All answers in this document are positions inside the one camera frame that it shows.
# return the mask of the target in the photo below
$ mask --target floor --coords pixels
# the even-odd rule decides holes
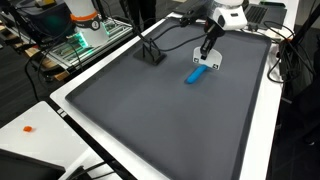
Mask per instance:
[[[118,0],[107,2],[112,15],[123,16]],[[157,17],[164,17],[178,4],[171,0],[157,0]],[[317,49],[317,34],[320,34],[319,29],[311,29],[303,43],[311,57]],[[25,57],[16,54],[9,47],[0,50],[0,128],[36,104],[30,83],[23,71],[26,61]],[[55,82],[48,84],[48,88],[43,88],[31,67],[29,72],[42,100],[48,100],[50,93],[64,84]],[[320,146],[317,144],[309,146],[299,140],[288,145],[277,141],[275,136],[270,160],[268,180],[320,180]]]

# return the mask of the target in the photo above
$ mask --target white device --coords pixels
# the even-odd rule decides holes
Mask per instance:
[[[76,24],[76,31],[80,34],[88,47],[105,44],[109,35],[91,0],[65,0],[71,11],[71,19]]]
[[[207,65],[213,69],[219,69],[222,55],[212,49],[218,37],[224,31],[242,29],[247,25],[247,19],[242,8],[243,0],[209,0],[208,21],[212,21],[207,38],[201,47],[197,47],[193,53],[193,62]]]

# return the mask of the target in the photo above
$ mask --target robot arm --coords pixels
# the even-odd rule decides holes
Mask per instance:
[[[242,3],[243,0],[209,0],[204,27],[207,37],[200,48],[201,59],[206,60],[217,38],[225,31],[242,29],[247,25]]]

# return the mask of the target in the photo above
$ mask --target computer monitor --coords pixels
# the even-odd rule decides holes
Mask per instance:
[[[64,173],[61,166],[0,149],[0,179],[57,180]]]

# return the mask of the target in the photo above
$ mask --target white table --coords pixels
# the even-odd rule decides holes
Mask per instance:
[[[31,132],[24,132],[31,126]],[[84,169],[103,160],[45,102],[40,102],[0,129],[0,149],[28,156],[65,168],[65,180],[75,169]],[[88,174],[97,177],[113,170],[103,165]],[[120,180],[111,174],[102,180]]]
[[[284,25],[293,29],[299,0],[274,1],[285,3],[288,12]],[[256,4],[259,3],[258,0],[252,0],[250,2]],[[153,28],[162,22],[163,21],[159,21],[152,28],[144,32],[144,34],[149,33]],[[90,119],[84,116],[65,100],[65,96],[68,93],[70,93],[89,77],[94,75],[102,67],[110,63],[113,59],[135,44],[138,40],[138,38],[134,38],[121,48],[117,49],[115,52],[105,57],[103,60],[76,77],[74,80],[70,81],[68,84],[52,93],[50,97],[136,178],[139,180],[167,179],[167,177],[158,172],[147,162],[139,158],[135,153],[126,148],[108,132],[104,131],[98,125],[93,123]],[[242,180],[262,180],[266,177],[282,90],[279,84],[272,83],[267,79],[267,71],[274,64],[275,60],[275,56],[270,54],[267,65],[264,69],[264,75],[260,85],[240,176],[240,179]]]

